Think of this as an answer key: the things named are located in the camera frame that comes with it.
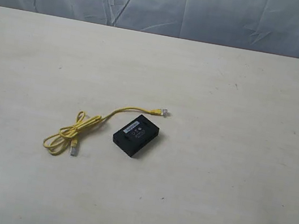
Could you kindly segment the small black network box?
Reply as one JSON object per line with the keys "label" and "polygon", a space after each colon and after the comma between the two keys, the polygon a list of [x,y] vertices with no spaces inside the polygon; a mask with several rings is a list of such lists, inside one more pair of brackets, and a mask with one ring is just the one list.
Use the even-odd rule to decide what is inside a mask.
{"label": "small black network box", "polygon": [[160,128],[143,115],[113,134],[113,143],[129,158],[142,159],[163,141]]}

